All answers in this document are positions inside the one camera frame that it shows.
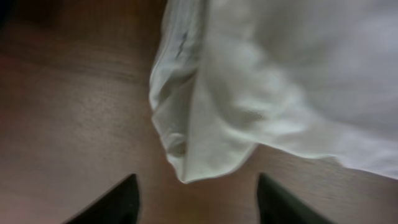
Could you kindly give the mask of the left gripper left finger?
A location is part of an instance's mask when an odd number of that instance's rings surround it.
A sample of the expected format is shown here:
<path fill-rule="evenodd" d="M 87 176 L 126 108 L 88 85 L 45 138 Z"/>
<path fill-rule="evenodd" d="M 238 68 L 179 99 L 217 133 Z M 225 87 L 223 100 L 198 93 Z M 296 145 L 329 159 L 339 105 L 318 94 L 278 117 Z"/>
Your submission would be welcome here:
<path fill-rule="evenodd" d="M 66 224 L 136 224 L 140 193 L 136 174 L 127 176 Z"/>

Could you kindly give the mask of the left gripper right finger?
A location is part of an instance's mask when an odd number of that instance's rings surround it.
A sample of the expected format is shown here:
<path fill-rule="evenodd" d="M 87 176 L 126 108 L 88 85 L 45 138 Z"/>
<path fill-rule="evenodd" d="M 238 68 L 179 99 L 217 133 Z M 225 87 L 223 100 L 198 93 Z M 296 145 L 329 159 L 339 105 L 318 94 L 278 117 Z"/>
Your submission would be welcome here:
<path fill-rule="evenodd" d="M 257 181 L 260 224 L 331 224 L 264 173 Z"/>

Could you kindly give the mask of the white graphic t-shirt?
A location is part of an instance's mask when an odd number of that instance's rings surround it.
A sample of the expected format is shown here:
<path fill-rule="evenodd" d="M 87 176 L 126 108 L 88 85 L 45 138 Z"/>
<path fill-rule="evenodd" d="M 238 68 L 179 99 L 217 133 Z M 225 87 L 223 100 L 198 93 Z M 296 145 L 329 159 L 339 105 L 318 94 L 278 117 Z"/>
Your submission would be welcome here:
<path fill-rule="evenodd" d="M 397 177 L 397 2 L 167 2 L 152 121 L 181 182 L 263 144 Z"/>

